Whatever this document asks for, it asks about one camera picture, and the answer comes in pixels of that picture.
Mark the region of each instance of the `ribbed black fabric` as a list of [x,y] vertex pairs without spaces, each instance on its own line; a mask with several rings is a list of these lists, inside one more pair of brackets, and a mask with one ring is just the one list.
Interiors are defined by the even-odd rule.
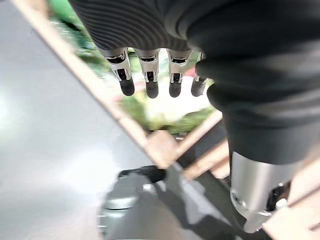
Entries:
[[103,50],[188,50],[186,41],[170,36],[160,15],[143,0],[70,0],[96,45]]
[[320,130],[319,1],[176,0],[162,18],[205,54],[196,71],[214,79],[207,95],[232,151],[272,164],[304,158]]

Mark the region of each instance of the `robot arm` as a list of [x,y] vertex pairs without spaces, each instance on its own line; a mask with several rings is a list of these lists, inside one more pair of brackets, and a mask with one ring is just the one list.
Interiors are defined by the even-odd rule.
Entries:
[[223,113],[230,197],[239,225],[261,227],[319,136],[320,4],[311,0],[69,0],[125,95],[134,93],[127,47],[147,94],[158,95],[158,49],[168,49],[170,95],[180,94],[190,49],[203,53],[192,94]]

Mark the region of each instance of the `blurred background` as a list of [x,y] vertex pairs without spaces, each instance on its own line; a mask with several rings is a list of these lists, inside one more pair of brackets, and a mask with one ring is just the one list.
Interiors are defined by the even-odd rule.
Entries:
[[[167,130],[172,135],[185,135],[194,130],[215,110],[208,101],[206,90],[199,97],[192,96],[190,92],[198,52],[193,51],[188,58],[180,96],[172,98],[169,95],[168,54],[165,49],[162,49],[159,53],[159,95],[151,99],[146,94],[146,84],[139,59],[134,50],[129,48],[128,55],[135,93],[133,96],[124,96],[119,81],[110,71],[107,61],[96,49],[68,0],[47,0],[45,14],[59,34],[73,46],[74,53],[104,80],[107,88],[112,89],[109,91],[113,94],[112,99],[145,131]],[[208,80],[206,87],[208,88],[212,83],[212,80]]]

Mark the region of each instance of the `black sleeve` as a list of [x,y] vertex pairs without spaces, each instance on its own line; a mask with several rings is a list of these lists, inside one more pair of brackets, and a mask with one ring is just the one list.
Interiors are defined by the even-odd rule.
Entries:
[[319,139],[320,1],[175,0],[161,11],[170,34],[206,55],[196,70],[214,80],[207,95],[232,151],[304,158]]

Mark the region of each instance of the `wooden frame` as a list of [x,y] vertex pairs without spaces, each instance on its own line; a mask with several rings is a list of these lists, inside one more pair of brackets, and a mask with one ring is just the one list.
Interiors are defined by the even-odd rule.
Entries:
[[[104,87],[102,79],[74,55],[73,48],[51,26],[46,18],[49,8],[45,0],[12,2],[69,70],[160,168],[168,168],[222,119],[221,112],[215,111],[179,144],[166,131],[155,131],[147,136],[139,124],[113,102],[110,97],[112,92]],[[277,211],[263,226],[275,240],[320,239],[320,160],[314,159],[317,159],[316,156],[294,178],[289,207]],[[229,175],[227,140],[204,153],[183,174],[186,179],[192,180],[206,171],[211,171],[216,178]]]

